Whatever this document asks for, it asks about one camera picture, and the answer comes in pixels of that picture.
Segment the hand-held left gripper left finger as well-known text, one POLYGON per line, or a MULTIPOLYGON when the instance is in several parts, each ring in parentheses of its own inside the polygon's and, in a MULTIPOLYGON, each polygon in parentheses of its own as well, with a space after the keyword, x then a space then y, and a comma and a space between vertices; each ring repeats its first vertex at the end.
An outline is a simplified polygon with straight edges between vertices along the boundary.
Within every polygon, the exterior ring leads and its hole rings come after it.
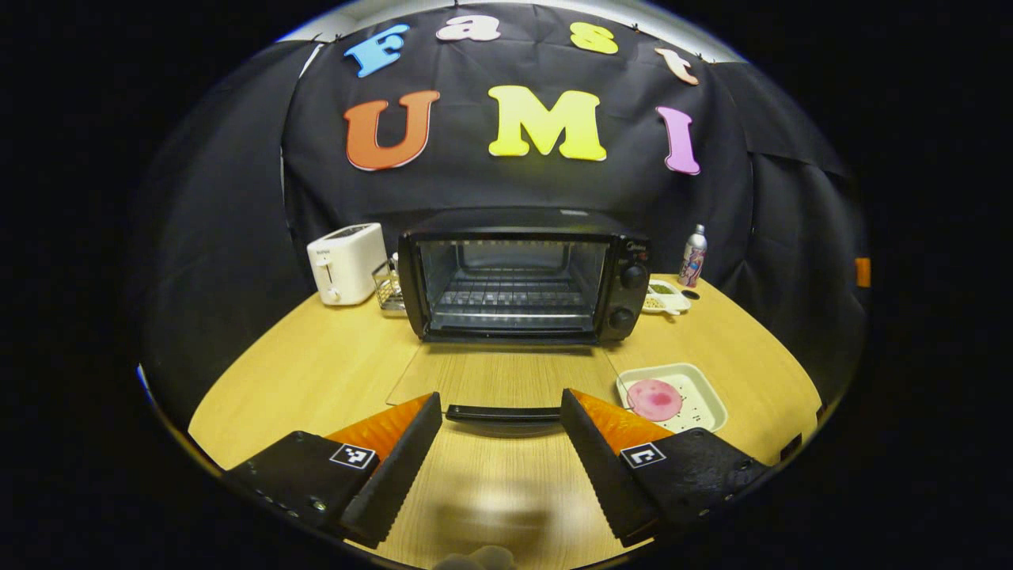
POLYGON ((227 484, 308 528, 386 541, 442 424, 440 393, 319 436, 293 431, 232 469, 227 484))

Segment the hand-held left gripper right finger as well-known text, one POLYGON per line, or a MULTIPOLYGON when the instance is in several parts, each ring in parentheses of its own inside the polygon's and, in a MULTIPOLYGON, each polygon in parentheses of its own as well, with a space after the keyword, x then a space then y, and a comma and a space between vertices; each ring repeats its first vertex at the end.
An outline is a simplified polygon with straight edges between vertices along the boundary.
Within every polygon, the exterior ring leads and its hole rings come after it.
POLYGON ((575 389, 562 392, 560 423, 625 547, 702 526, 771 469, 709 430, 674 433, 575 389))

